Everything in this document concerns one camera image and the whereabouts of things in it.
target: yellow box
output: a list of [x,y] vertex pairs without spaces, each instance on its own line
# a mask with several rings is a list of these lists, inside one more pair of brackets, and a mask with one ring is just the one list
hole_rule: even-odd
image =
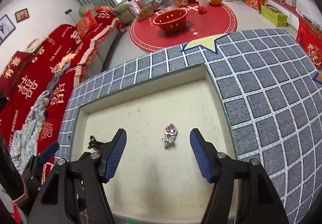
[[273,23],[276,27],[286,27],[287,26],[287,15],[284,13],[276,13],[267,8],[266,6],[261,6],[261,15]]

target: peanuts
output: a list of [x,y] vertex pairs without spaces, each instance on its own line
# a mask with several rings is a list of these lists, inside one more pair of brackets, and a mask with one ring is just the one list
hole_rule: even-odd
[[146,20],[147,18],[151,17],[154,14],[153,7],[151,4],[144,6],[141,11],[137,14],[137,20],[142,21]]

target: gray cloth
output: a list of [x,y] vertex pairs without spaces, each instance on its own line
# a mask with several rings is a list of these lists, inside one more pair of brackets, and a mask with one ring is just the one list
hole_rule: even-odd
[[44,91],[31,107],[22,129],[13,133],[10,156],[20,174],[30,157],[37,155],[38,136],[46,119],[44,112],[48,103],[49,91]]
[[53,76],[52,80],[48,83],[46,90],[49,91],[49,99],[52,98],[54,89],[59,82],[60,77],[65,73],[65,71],[70,67],[70,61],[66,61],[62,69]]

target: orange bowl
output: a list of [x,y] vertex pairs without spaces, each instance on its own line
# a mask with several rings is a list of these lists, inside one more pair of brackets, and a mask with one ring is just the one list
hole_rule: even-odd
[[167,11],[155,17],[153,23],[165,32],[175,32],[186,25],[188,13],[185,8]]

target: picture frame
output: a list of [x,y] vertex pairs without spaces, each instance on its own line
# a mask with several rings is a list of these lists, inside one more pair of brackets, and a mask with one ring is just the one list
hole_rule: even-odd
[[16,22],[19,23],[23,20],[26,20],[26,19],[29,19],[29,12],[28,12],[28,9],[23,9],[23,10],[20,10],[20,11],[17,11],[14,16],[16,17]]
[[8,15],[4,15],[0,19],[0,45],[3,41],[16,29],[16,26],[10,20]]

